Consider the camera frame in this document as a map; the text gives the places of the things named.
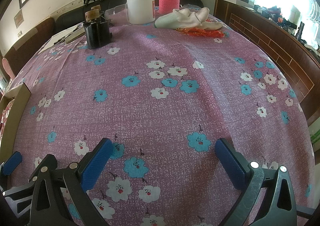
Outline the brown wooden headboard panel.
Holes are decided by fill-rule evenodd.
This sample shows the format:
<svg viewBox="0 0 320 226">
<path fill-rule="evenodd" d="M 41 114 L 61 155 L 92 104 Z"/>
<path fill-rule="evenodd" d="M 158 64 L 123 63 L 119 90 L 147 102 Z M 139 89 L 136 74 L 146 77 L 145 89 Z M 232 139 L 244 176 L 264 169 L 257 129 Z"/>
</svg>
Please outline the brown wooden headboard panel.
<svg viewBox="0 0 320 226">
<path fill-rule="evenodd" d="M 261 15 L 224 1 L 229 26 L 260 47 L 289 81 L 308 125 L 319 118 L 319 63 L 293 36 Z"/>
</svg>

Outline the red orange snack wrapper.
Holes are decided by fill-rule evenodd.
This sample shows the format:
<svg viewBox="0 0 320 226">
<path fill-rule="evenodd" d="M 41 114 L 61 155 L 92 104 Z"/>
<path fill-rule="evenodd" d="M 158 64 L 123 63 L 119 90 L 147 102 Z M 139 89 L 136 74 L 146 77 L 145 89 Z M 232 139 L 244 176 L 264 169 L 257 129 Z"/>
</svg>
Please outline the red orange snack wrapper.
<svg viewBox="0 0 320 226">
<path fill-rule="evenodd" d="M 224 31 L 203 30 L 200 28 L 177 28 L 176 31 L 193 37 L 223 38 L 228 35 L 228 33 Z"/>
</svg>

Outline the white plastic jar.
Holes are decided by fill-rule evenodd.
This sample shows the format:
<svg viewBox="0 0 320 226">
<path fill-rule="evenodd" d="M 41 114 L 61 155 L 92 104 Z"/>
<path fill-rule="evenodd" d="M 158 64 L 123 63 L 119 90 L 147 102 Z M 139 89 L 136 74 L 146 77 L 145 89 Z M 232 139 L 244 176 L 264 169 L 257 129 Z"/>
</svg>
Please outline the white plastic jar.
<svg viewBox="0 0 320 226">
<path fill-rule="evenodd" d="M 127 20 L 133 25 L 143 25 L 155 20 L 155 0 L 127 0 Z"/>
</svg>

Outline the red snack packets pile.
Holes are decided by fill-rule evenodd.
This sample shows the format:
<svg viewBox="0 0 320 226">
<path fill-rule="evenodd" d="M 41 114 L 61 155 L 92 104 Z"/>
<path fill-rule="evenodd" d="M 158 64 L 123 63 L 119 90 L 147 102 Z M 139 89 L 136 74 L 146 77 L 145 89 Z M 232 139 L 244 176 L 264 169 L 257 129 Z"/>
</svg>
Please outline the red snack packets pile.
<svg viewBox="0 0 320 226">
<path fill-rule="evenodd" d="M 9 116 L 9 113 L 10 113 L 10 110 L 12 108 L 12 105 L 14 103 L 14 99 L 12 99 L 6 106 L 6 108 L 3 110 L 2 112 L 2 117 L 1 117 L 1 132 L 0 132 L 0 138 L 3 137 L 3 134 L 4 134 L 4 128 L 5 128 L 5 125 L 6 125 L 6 122 L 7 122 L 7 119 L 8 119 L 8 116 Z"/>
</svg>

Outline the small wall frame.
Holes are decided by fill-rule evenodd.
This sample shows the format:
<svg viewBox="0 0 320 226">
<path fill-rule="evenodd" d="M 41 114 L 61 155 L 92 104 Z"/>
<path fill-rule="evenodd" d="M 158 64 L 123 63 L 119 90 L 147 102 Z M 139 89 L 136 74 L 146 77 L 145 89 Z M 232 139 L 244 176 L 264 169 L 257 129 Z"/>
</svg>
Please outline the small wall frame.
<svg viewBox="0 0 320 226">
<path fill-rule="evenodd" d="M 22 13 L 22 10 L 21 10 L 21 9 L 20 9 L 20 10 L 18 11 L 18 13 L 14 16 L 14 22 L 15 22 L 16 28 L 19 28 L 20 25 L 22 24 L 22 22 L 24 22 L 23 13 Z"/>
</svg>

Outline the white paper sheet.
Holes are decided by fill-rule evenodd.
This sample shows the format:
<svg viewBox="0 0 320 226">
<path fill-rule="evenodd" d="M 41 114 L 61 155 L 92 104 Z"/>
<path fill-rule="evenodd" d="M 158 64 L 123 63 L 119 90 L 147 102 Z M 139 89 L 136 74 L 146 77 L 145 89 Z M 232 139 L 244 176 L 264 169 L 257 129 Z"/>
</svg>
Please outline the white paper sheet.
<svg viewBox="0 0 320 226">
<path fill-rule="evenodd" d="M 85 30 L 82 23 L 74 25 L 68 29 L 65 29 L 53 35 L 51 39 L 49 39 L 49 41 L 41 50 L 39 50 L 37 54 L 40 54 L 41 52 L 44 52 L 46 49 L 51 48 L 57 44 L 69 44 L 84 34 Z"/>
</svg>

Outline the black container with cork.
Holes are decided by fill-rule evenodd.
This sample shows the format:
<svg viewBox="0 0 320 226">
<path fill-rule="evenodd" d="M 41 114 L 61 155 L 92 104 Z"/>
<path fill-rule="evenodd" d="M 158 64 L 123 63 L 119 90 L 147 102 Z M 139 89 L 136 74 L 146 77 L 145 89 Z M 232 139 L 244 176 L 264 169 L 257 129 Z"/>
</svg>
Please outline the black container with cork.
<svg viewBox="0 0 320 226">
<path fill-rule="evenodd" d="M 109 21 L 101 13 L 100 5 L 93 6 L 85 12 L 83 27 L 88 48 L 100 48 L 111 43 L 112 33 L 109 28 Z"/>
</svg>

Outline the purple floral tablecloth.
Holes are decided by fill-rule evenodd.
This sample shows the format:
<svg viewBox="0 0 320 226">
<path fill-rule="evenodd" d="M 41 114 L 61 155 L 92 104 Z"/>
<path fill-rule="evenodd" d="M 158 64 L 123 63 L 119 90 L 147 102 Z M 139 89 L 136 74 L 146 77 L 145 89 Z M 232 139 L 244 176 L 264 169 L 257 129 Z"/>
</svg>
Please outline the purple floral tablecloth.
<svg viewBox="0 0 320 226">
<path fill-rule="evenodd" d="M 103 138 L 112 154 L 86 191 L 109 225 L 218 225 L 240 196 L 215 154 L 225 138 L 262 168 L 289 172 L 295 201 L 313 202 L 308 125 L 284 74 L 257 45 L 153 24 L 111 28 L 31 57 L 12 81 L 31 96 L 16 133 L 12 186 L 37 180 L 47 154 L 80 162 Z"/>
</svg>

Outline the white cloth bundle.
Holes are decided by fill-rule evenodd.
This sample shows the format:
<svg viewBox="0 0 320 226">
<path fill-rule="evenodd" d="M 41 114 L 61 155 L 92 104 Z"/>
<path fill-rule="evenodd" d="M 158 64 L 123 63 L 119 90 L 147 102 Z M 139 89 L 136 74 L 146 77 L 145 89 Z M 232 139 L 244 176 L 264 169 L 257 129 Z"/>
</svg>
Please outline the white cloth bundle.
<svg viewBox="0 0 320 226">
<path fill-rule="evenodd" d="M 176 30 L 178 28 L 199 28 L 201 30 L 219 30 L 223 27 L 220 22 L 208 22 L 209 8 L 201 8 L 197 12 L 188 8 L 173 9 L 171 13 L 159 17 L 154 26 Z"/>
</svg>

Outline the cardboard tray box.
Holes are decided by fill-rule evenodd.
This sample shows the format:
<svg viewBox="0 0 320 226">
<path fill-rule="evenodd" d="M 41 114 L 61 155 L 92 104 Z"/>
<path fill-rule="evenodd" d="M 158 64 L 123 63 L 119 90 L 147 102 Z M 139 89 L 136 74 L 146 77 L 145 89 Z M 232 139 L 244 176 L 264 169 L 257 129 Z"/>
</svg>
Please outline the cardboard tray box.
<svg viewBox="0 0 320 226">
<path fill-rule="evenodd" d="M 1 117 L 7 104 L 14 99 L 4 128 L 4 134 L 1 138 L 1 163 L 5 162 L 13 153 L 18 125 L 30 96 L 30 90 L 25 83 L 22 83 L 7 91 L 1 98 Z"/>
</svg>

